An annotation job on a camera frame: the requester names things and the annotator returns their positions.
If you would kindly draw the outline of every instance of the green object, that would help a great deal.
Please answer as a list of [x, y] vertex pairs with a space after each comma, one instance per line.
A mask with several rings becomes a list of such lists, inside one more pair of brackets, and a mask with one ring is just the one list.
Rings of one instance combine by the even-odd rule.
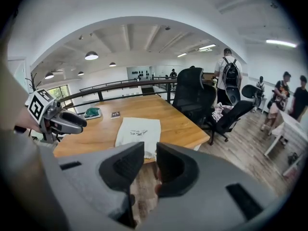
[[100, 108], [89, 108], [89, 109], [86, 110], [84, 116], [85, 116], [86, 120], [95, 119], [95, 118], [101, 117], [102, 112], [101, 112]]

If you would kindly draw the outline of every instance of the pink skirt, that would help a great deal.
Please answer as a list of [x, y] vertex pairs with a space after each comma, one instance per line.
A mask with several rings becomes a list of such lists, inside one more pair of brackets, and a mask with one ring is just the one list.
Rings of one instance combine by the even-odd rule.
[[268, 114], [268, 119], [273, 119], [277, 117], [278, 114], [278, 107], [276, 105], [276, 103], [273, 103], [269, 109], [269, 114]]

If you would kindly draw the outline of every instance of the person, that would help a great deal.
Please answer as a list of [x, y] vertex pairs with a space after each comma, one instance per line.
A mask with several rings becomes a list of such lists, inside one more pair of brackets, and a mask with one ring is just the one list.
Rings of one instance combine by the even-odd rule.
[[290, 81], [291, 75], [289, 72], [283, 74], [283, 80], [279, 80], [275, 86], [274, 96], [270, 102], [272, 105], [269, 109], [268, 117], [265, 119], [264, 124], [261, 126], [261, 131], [264, 131], [265, 126], [267, 126], [270, 121], [270, 126], [274, 125], [275, 119], [277, 117], [278, 111], [284, 111], [287, 104], [288, 98], [290, 97], [290, 90], [288, 82]]
[[177, 73], [175, 72], [174, 68], [172, 69], [172, 72], [171, 72], [170, 76], [172, 78], [175, 78], [177, 76]]
[[[263, 82], [263, 76], [260, 76], [260, 79], [259, 81], [257, 82], [256, 84], [256, 87], [260, 88], [262, 91], [260, 91], [260, 93], [258, 93], [257, 95], [261, 98], [264, 97], [264, 90], [265, 90], [265, 86], [264, 86], [264, 82]], [[255, 106], [253, 109], [252, 109], [252, 112], [256, 112], [257, 109], [258, 109], [259, 106]]]
[[[223, 51], [224, 57], [227, 59], [229, 63], [233, 63], [235, 58], [232, 56], [232, 51], [229, 48], [225, 48]], [[229, 104], [229, 98], [226, 94], [226, 87], [225, 83], [222, 79], [223, 76], [223, 70], [225, 66], [227, 65], [227, 62], [224, 58], [220, 58], [215, 66], [215, 72], [214, 76], [218, 77], [218, 84], [217, 84], [217, 103], [222, 103], [222, 105], [228, 105]], [[243, 71], [242, 71], [242, 65], [239, 61], [236, 61], [235, 63], [236, 67], [238, 68], [240, 72], [240, 81], [243, 79]]]
[[308, 106], [308, 91], [306, 90], [307, 79], [305, 76], [300, 77], [300, 87], [294, 93], [289, 115], [295, 120], [299, 120], [306, 112]]

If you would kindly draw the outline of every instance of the small card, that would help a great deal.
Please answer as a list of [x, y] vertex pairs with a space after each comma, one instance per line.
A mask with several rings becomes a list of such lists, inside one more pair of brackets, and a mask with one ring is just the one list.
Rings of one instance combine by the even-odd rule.
[[112, 112], [110, 118], [114, 119], [114, 118], [119, 118], [120, 117], [120, 112], [116, 111], [116, 112]]

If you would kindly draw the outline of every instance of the woman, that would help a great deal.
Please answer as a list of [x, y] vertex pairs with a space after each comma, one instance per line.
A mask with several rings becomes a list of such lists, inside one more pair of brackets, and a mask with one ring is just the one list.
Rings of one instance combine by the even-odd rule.
[[285, 110], [288, 104], [288, 98], [290, 97], [290, 90], [288, 86], [288, 82], [290, 81], [291, 75], [288, 72], [283, 74], [283, 80], [279, 80], [275, 86], [274, 96], [270, 102], [272, 105], [269, 109], [269, 115], [265, 119], [264, 124], [261, 127], [261, 131], [264, 130], [265, 126], [267, 126], [270, 121], [270, 126], [274, 125], [275, 119], [277, 117], [279, 110]]
[[[264, 82], [263, 82], [263, 76], [260, 76], [260, 81], [257, 82], [256, 87], [258, 87], [258, 88], [260, 88], [260, 89], [262, 90], [262, 91], [260, 91], [260, 93], [258, 93], [257, 95], [258, 95], [259, 97], [263, 98], [263, 97], [264, 97], [264, 94], [263, 94], [263, 93], [264, 93], [264, 89], [265, 89]], [[255, 107], [253, 108], [252, 112], [253, 112], [253, 113], [256, 112], [258, 107], [255, 106]]]

